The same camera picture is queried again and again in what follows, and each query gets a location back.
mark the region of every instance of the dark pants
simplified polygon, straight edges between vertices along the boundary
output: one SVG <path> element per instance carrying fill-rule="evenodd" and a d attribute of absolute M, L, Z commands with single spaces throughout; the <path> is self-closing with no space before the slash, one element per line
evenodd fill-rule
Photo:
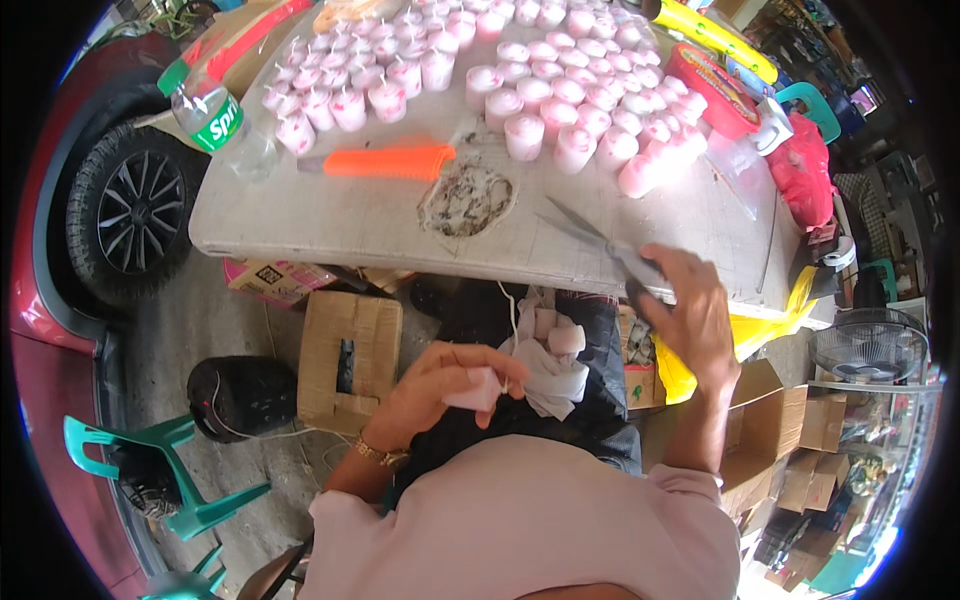
<path fill-rule="evenodd" d="M 526 297 L 525 285 L 505 287 L 517 302 Z M 584 399 L 559 421 L 540 417 L 526 400 L 504 395 L 485 430 L 477 427 L 473 411 L 448 409 L 432 429 L 414 437 L 411 460 L 396 474 L 395 497 L 470 446 L 515 433 L 575 445 L 615 468 L 640 475 L 640 437 L 627 422 L 615 301 L 558 290 L 557 310 L 582 325 L 586 333 L 587 348 L 577 357 L 589 368 Z M 510 302 L 495 282 L 466 279 L 457 289 L 437 339 L 497 348 L 513 335 L 509 311 Z"/>

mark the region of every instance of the hand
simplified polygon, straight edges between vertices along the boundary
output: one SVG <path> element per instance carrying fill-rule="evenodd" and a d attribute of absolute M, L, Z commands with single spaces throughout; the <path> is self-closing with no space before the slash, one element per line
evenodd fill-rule
<path fill-rule="evenodd" d="M 409 448 L 415 435 L 433 427 L 446 412 L 444 396 L 476 385 L 468 376 L 469 367 L 492 367 L 501 384 L 510 380 L 510 396 L 523 398 L 530 370 L 519 360 L 489 346 L 434 342 L 373 412 L 364 442 L 382 452 Z M 477 426 L 486 429 L 492 416 L 493 410 L 477 412 Z"/>
<path fill-rule="evenodd" d="M 677 297 L 672 313 L 650 294 L 640 297 L 650 325 L 697 377 L 701 393 L 729 398 L 740 365 L 733 352 L 727 290 L 716 267 L 696 254 L 660 244 L 643 246 L 640 255 L 660 265 Z"/>

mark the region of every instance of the plastic bottle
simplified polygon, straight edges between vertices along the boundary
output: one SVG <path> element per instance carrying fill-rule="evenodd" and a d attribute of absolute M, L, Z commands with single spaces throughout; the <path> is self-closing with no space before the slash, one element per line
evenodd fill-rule
<path fill-rule="evenodd" d="M 220 82 L 206 74 L 191 76 L 186 62 L 177 59 L 156 86 L 170 98 L 183 131 L 204 150 L 221 156 L 238 176 L 264 180 L 274 170 L 273 140 L 244 118 L 243 109 Z"/>

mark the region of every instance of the man's right hand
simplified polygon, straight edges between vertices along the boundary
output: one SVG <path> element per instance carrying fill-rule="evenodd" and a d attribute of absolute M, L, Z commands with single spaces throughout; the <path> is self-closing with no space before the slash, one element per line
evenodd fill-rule
<path fill-rule="evenodd" d="M 677 297 L 671 312 L 653 296 L 641 295 L 640 308 L 650 325 L 697 377 L 701 394 L 729 400 L 740 365 L 733 353 L 727 290 L 716 267 L 696 254 L 660 244 L 643 246 L 640 255 L 660 265 Z"/>

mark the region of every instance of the scissors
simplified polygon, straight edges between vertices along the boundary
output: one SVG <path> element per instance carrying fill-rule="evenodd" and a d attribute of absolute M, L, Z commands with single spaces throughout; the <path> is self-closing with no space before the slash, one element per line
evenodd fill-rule
<path fill-rule="evenodd" d="M 626 244 L 611 242 L 603 233 L 598 231 L 576 212 L 567 208 L 564 204 L 549 196 L 547 196 L 546 199 L 564 214 L 567 221 L 561 221 L 540 213 L 537 213 L 537 216 L 574 239 L 587 242 L 594 248 L 602 249 L 606 252 L 607 255 L 613 259 L 613 262 L 620 267 L 623 275 L 627 278 L 627 299 L 638 315 L 643 316 L 643 311 L 640 310 L 639 298 L 641 293 L 647 291 L 647 285 L 670 290 L 673 289 L 666 280 L 666 277 L 663 276 L 660 265 L 656 262 L 649 258 L 643 258 L 636 253 L 635 249 Z"/>

